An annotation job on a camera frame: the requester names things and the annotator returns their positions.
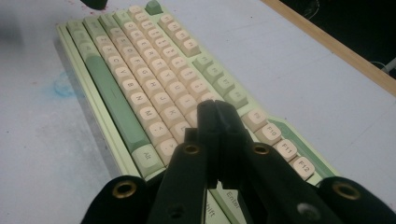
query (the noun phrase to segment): spacebar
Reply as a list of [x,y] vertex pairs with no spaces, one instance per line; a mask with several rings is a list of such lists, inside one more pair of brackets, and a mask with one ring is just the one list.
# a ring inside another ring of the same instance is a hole
[[128,105],[105,61],[99,56],[91,56],[85,64],[129,152],[132,153],[135,149],[149,144],[149,138]]

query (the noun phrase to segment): dark floor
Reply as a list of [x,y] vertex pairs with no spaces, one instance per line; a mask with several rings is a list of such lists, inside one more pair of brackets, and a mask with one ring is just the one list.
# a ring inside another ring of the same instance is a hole
[[379,68],[396,58],[395,0],[281,1]]

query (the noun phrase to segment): table surface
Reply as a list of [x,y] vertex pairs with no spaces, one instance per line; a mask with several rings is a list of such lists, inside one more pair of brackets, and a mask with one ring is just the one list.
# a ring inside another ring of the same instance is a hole
[[[103,12],[145,3],[110,0]],[[347,63],[271,4],[162,3],[265,110],[395,209],[396,104],[372,81],[380,73]],[[120,174],[55,29],[103,12],[78,0],[0,3],[0,223],[79,223]]]

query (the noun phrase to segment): green keyboard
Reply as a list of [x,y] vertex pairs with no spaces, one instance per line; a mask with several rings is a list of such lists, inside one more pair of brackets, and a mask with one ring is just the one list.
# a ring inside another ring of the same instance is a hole
[[[248,91],[156,1],[57,26],[64,50],[123,175],[166,169],[196,105],[235,106],[253,140],[274,146],[308,183],[338,173],[285,120]],[[207,194],[206,223],[244,223],[235,190]]]

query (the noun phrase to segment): mechanical keyboard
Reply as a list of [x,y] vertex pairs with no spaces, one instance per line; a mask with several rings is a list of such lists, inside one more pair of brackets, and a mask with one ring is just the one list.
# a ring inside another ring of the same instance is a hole
[[[285,120],[269,115],[188,29],[156,1],[57,26],[123,175],[150,180],[196,127],[196,106],[226,101],[254,141],[274,146],[312,185],[337,172]],[[244,223],[235,190],[211,189],[206,223]]]

